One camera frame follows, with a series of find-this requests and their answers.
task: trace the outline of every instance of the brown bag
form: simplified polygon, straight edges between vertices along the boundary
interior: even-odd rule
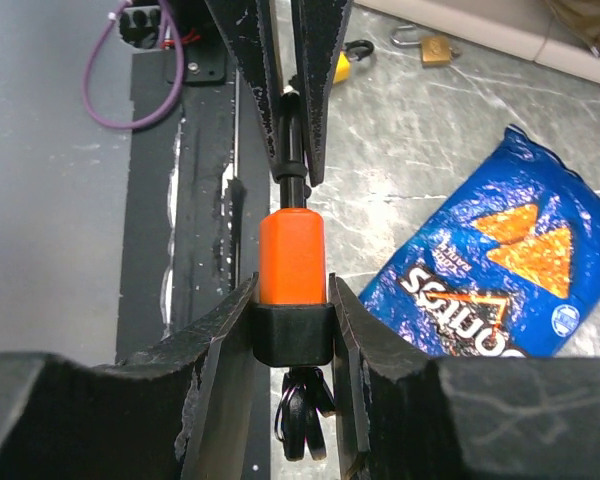
[[[553,13],[600,54],[600,0],[546,0]]]

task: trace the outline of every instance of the orange handle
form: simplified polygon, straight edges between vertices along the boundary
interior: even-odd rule
[[[306,208],[283,208],[260,223],[260,303],[327,302],[322,217]]]

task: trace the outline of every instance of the gray floor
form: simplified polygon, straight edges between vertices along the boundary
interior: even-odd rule
[[[111,0],[0,2],[0,350],[113,360],[129,136],[95,126],[79,97],[111,8]],[[280,19],[291,72],[284,9]],[[510,122],[600,193],[600,86],[464,44],[453,66],[423,70],[417,51],[387,41],[397,23],[354,10],[348,38],[372,40],[377,54],[333,91],[326,181],[311,200],[325,218],[329,269],[355,290]],[[96,105],[117,120],[131,115],[131,52],[111,42],[94,81]],[[562,353],[600,355],[600,305]],[[277,404],[280,373],[273,379]],[[287,464],[274,442],[274,478],[338,478],[333,427],[326,422],[324,462]]]

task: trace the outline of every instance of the blue chip bag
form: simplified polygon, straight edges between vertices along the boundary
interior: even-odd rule
[[[430,355],[554,355],[600,300],[600,197],[511,126],[360,300]]]

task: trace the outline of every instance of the brass padlock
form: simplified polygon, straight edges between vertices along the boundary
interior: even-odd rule
[[[422,65],[425,67],[449,65],[460,56],[460,50],[453,47],[444,35],[425,35],[417,40],[408,40],[404,38],[405,32],[415,33],[416,26],[410,23],[396,27],[391,32],[391,43],[398,48],[420,47]]]

